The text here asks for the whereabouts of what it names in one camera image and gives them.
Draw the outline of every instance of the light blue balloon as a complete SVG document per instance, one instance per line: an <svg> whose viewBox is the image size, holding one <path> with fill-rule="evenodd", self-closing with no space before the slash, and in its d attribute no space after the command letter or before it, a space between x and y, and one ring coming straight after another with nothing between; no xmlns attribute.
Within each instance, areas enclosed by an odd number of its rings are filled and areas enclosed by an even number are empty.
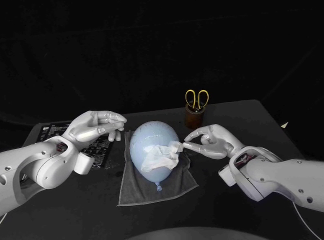
<svg viewBox="0 0 324 240"><path fill-rule="evenodd" d="M170 126L160 121L146 122L136 129L130 139L130 158L134 163L134 167L144 178L156 183L156 185L159 185L162 180L168 177L172 170L162 166L149 172L143 172L140 171L141 163L152 147L156 145L168 146L169 141L179 141L178 135Z"/></svg>

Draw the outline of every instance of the scissor handle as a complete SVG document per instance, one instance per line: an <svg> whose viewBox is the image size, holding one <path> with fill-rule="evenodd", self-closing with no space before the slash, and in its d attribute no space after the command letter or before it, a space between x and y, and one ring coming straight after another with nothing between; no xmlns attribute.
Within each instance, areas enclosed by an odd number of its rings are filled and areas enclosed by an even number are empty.
<svg viewBox="0 0 324 240"><path fill-rule="evenodd" d="M188 92L192 92L192 106L189 105L188 100L186 100L186 93ZM185 102L186 102L186 105L194 109L194 107L195 107L195 92L191 89L186 90L186 92L185 92Z"/></svg>
<svg viewBox="0 0 324 240"><path fill-rule="evenodd" d="M207 92L205 90L201 90L201 91L198 92L198 107L199 107L199 93L205 93L205 94L207 94L207 102L208 102L208 92Z"/></svg>

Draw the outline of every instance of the pen holder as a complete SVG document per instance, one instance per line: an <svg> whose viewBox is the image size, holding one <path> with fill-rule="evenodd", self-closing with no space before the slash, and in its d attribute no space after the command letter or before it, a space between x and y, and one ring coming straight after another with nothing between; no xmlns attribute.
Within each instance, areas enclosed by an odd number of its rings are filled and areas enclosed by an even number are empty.
<svg viewBox="0 0 324 240"><path fill-rule="evenodd" d="M204 111L205 111L205 107L195 112L192 108L188 106L188 104L185 104L185 126L192 130L201 127Z"/></svg>

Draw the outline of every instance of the white robotic arm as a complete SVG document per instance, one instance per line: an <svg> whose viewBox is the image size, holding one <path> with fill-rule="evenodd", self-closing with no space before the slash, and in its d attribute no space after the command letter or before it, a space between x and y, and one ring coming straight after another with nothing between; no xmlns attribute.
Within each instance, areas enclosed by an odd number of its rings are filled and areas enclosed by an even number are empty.
<svg viewBox="0 0 324 240"><path fill-rule="evenodd" d="M45 189L59 186L72 171L86 174L94 158L79 153L100 135L120 140L126 118L108 111L88 111L72 122L62 136L0 153L0 216Z"/></svg>
<svg viewBox="0 0 324 240"><path fill-rule="evenodd" d="M185 142L183 147L211 157L208 150L214 152L214 145L221 144L217 152L221 153L221 158L230 157L230 162L218 175L228 186L237 183L254 201L276 192L296 205L324 212L324 162L302 159L282 161L264 148L244 146L217 124L198 130L186 136L185 141L204 134L202 136L208 135L208 142L204 144L202 140L202 145Z"/></svg>

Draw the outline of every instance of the tissue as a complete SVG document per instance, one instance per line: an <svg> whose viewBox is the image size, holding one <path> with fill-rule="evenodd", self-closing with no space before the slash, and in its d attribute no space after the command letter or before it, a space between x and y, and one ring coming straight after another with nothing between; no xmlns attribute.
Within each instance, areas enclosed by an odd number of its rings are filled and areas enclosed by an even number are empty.
<svg viewBox="0 0 324 240"><path fill-rule="evenodd" d="M183 149L181 142L170 141L168 146L155 145L149 150L141 162L141 172L150 172L159 167L166 167L169 170L178 165L178 154Z"/></svg>

